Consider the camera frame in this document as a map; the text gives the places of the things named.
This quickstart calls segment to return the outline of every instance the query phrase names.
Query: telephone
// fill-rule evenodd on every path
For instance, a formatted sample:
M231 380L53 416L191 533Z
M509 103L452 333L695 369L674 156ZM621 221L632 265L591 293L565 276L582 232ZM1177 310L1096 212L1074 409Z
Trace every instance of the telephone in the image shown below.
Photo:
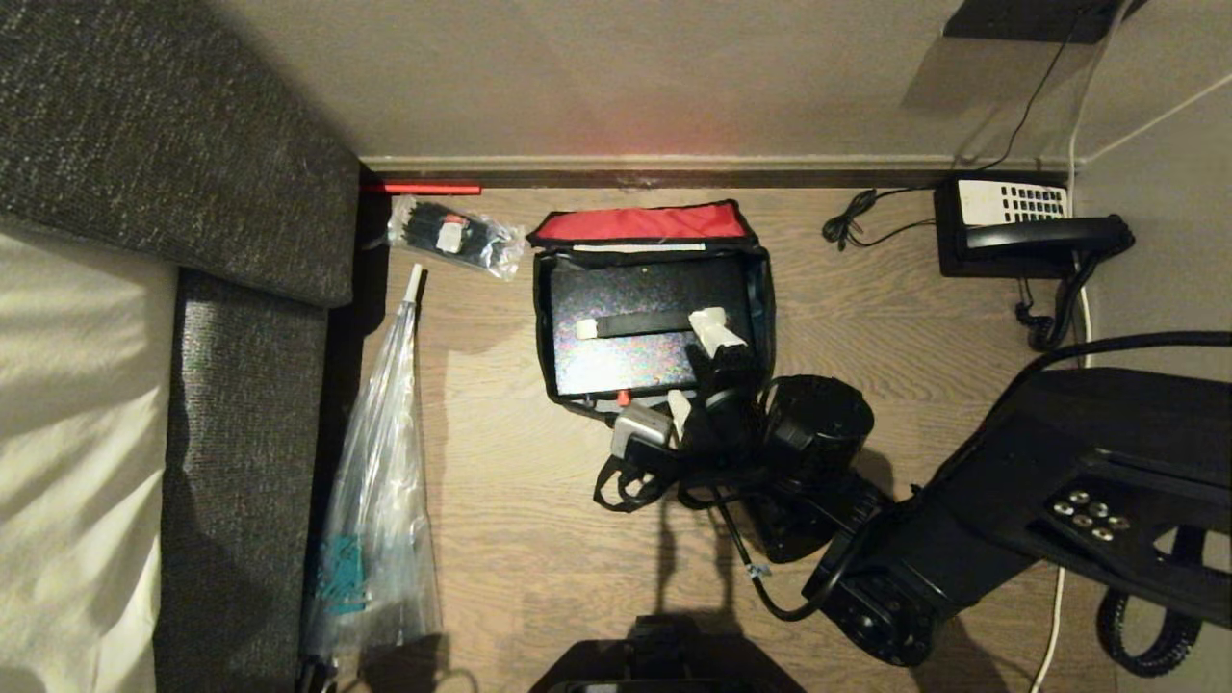
M1015 307L1036 351L1061 345L1095 266L1133 245L1121 217L1074 218L1064 187L1023 178L955 176L938 186L933 205L944 276L1061 280L1053 317L1031 314L1031 298Z

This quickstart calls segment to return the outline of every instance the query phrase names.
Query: couch cushion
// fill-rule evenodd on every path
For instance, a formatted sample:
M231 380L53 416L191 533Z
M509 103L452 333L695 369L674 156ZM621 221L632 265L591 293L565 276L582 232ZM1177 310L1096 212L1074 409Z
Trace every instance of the couch cushion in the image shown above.
M158 684L290 691L326 312L191 270L177 312Z
M0 12L0 212L319 306L359 162L205 2Z

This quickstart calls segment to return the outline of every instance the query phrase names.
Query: clear plastic bag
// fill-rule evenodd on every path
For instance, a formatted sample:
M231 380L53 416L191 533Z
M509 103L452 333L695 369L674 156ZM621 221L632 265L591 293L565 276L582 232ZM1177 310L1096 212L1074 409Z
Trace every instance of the clear plastic bag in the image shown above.
M456 212L414 195L393 199L386 238L391 245L426 250L477 268L505 281L514 279L526 253L526 233L483 215Z
M335 668L441 628L415 386L415 265L356 401L326 511L304 652Z

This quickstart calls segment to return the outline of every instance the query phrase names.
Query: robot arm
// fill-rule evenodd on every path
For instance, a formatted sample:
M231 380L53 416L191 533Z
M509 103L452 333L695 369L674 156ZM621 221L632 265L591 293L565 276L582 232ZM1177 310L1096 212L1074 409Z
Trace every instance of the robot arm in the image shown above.
M644 411L617 418L625 454L609 460L595 499L632 512L675 485L686 506L719 508L750 568L732 502L744 504L771 561L829 544L803 607L775 605L750 570L759 596L785 620L819 610L899 666L928 658L940 623L1048 560L1110 587L1104 649L1130 671L1157 676L1184 658L1202 620L1232 624L1232 580L1201 562L1205 534L1232 524L1232 385L1121 369L1041 371L1076 355L1161 345L1227 346L1232 333L1137 335L1040 356L933 481L893 503L850 469L873 423L859 391L790 376L756 397L747 346L727 344L708 354L713 366L695 363L702 386L678 449L667 445L668 414L649 427L663 435L639 433L632 419ZM601 499L617 470L618 508ZM628 503L626 483L647 477ZM1173 529L1173 549L1157 549ZM1169 610L1141 657L1120 646L1127 594Z

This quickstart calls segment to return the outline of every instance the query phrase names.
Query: baseboard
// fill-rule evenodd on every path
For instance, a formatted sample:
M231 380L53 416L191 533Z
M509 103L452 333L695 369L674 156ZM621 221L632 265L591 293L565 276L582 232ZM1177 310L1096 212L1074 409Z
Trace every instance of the baseboard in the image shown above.
M933 185L947 157L363 157L387 180L477 182L488 187L855 187ZM963 162L958 169L982 162ZM999 173L1052 180L1063 159L1009 159Z

